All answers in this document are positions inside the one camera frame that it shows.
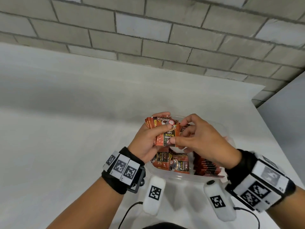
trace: plastic container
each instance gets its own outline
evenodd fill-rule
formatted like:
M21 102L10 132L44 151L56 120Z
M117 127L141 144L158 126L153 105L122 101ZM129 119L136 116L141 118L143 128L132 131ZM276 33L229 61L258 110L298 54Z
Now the plastic container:
M184 117L178 117L178 116L172 116L173 119L181 120ZM230 138L228 130L220 123L217 123L215 121L209 121L207 120L209 124L211 124L223 137L227 137L227 141L235 147L235 143L232 138ZM205 183L207 181L213 180L213 179L219 179L219 177L206 177L206 176L199 176L199 175L194 175L194 169L193 169L193 161L194 161L194 156L193 153L190 153L188 155L189 157L189 172L190 174L185 174L185 173L177 173L177 172L170 172L167 170L162 170L154 167L151 162L148 162L145 167L146 169L152 173L153 175L156 175L158 177L164 178L164 179L179 179L179 180L186 180L186 181L192 181L192 182L202 182ZM224 170L219 174L220 176L225 176L226 179L226 174Z

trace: black cable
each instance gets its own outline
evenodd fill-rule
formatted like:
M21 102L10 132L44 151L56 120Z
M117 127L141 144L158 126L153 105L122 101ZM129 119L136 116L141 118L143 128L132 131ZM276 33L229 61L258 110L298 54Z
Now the black cable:
M133 206L135 206L136 204L143 204L143 202L136 202L135 204L132 204L132 206L128 208L128 210L126 211L126 214L124 215L124 217L123 217L123 219L122 219L122 221L121 221L121 223L120 223L118 229L120 229L120 227L121 227L121 225L122 225L122 223L123 223L123 221L124 221L124 219L125 219L125 217L126 217L128 211L129 211Z
M253 214L255 216L255 218L257 219L257 222L258 222L258 229L261 228L261 223L260 223L260 220L258 219L258 217L256 216L256 214L254 214L252 211L249 211L245 208L241 208L241 207L234 207L234 210L244 210L244 211L247 211L247 212L250 212L251 214Z

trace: white device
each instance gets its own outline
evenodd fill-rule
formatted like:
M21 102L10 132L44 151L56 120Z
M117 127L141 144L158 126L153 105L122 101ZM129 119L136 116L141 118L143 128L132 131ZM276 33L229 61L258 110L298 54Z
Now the white device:
M220 180L208 181L204 184L203 189L214 212L221 221L228 222L236 219L235 205L231 200L231 195L225 191Z
M150 179L148 189L143 201L143 211L150 215L156 215L161 205L166 181L163 178L153 176Z

